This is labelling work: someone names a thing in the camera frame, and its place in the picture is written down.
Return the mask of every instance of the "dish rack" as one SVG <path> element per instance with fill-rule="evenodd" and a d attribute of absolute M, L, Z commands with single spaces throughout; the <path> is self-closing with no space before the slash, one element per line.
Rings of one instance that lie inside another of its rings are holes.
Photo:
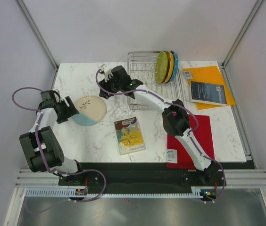
<path fill-rule="evenodd" d="M 155 83 L 155 66 L 160 51 L 136 51 L 128 53 L 128 71 L 131 79 L 138 79 L 149 89 L 170 99 L 183 100 L 183 86 L 179 69 L 176 78 L 168 83 Z M 132 110 L 152 110 L 141 101 L 128 98 L 128 104 Z"/>

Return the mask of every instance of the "white label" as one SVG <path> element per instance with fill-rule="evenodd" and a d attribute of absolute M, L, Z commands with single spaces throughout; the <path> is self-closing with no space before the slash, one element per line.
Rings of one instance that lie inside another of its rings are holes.
<path fill-rule="evenodd" d="M 166 151 L 166 161 L 169 163 L 177 164 L 177 150 L 167 149 Z"/>
<path fill-rule="evenodd" d="M 192 76 L 192 74 L 191 74 L 190 71 L 185 71 L 185 72 L 184 72 L 184 75 L 185 75 L 185 78 L 186 78 L 186 79 L 193 79 L 193 76 Z"/>

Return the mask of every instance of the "book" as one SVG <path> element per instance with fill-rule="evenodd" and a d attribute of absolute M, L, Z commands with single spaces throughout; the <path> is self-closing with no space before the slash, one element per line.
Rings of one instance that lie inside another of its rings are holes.
<path fill-rule="evenodd" d="M 191 102 L 196 103 L 227 105 L 224 86 L 218 84 L 191 81 L 190 98 Z"/>
<path fill-rule="evenodd" d="M 205 153 L 210 158 L 215 159 L 210 118 L 207 115 L 195 115 L 195 117 L 197 118 L 199 123 L 198 129 L 193 132 L 195 138 L 198 140 Z M 189 118 L 190 125 L 192 128 L 194 128 L 196 126 L 196 121 L 190 114 Z M 186 152 L 183 145 L 177 140 L 177 138 L 167 135 L 167 149 L 166 167 L 185 170 L 196 169 L 191 157 Z"/>
<path fill-rule="evenodd" d="M 136 117 L 114 122 L 121 155 L 142 151 L 146 148 Z"/>
<path fill-rule="evenodd" d="M 185 68 L 183 69 L 183 73 L 185 71 L 189 71 L 193 77 L 192 79 L 187 79 L 189 86 L 190 86 L 191 81 L 199 81 L 199 82 L 223 85 L 225 89 L 227 105 L 236 104 L 217 66 Z M 196 106 L 198 110 L 220 107 L 219 105 L 212 105 L 212 104 L 208 105 L 208 104 L 203 104 L 203 103 L 196 103 Z"/>

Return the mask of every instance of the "marble countertop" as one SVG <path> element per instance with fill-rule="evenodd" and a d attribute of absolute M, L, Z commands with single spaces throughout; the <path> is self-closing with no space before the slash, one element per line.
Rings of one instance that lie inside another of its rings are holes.
<path fill-rule="evenodd" d="M 61 64 L 54 89 L 62 98 L 70 96 L 75 102 L 87 95 L 98 96 L 100 89 L 95 82 L 95 73 L 103 63 Z M 105 63 L 111 68 L 127 63 Z M 216 61 L 179 62 L 179 69 L 217 65 Z M 215 158 L 221 162 L 245 162 L 238 130 L 230 106 L 198 111 L 188 100 L 187 82 L 182 76 L 184 105 L 194 114 L 209 115 Z M 105 100 L 107 114 L 98 124 L 84 127 L 72 119 L 60 125 L 55 124 L 53 131 L 66 157 L 84 162 L 166 162 L 166 132 L 162 116 L 155 111 L 133 111 L 129 108 L 127 97 L 114 96 Z M 120 155 L 114 122 L 137 116 L 143 134 L 146 150 Z"/>

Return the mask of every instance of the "orange envelope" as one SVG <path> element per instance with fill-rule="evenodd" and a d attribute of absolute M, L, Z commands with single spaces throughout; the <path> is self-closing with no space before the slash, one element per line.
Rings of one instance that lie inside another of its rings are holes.
<path fill-rule="evenodd" d="M 189 79 L 188 84 L 190 85 L 191 81 L 206 82 L 217 85 L 223 85 L 225 89 L 225 96 L 227 105 L 235 105 L 236 102 L 232 96 L 232 93 L 228 89 L 220 71 L 217 66 L 211 67 L 195 67 L 195 68 L 186 68 L 183 71 L 190 71 L 193 79 Z M 198 110 L 204 110 L 214 107 L 221 107 L 218 105 L 207 105 L 203 103 L 196 103 Z"/>

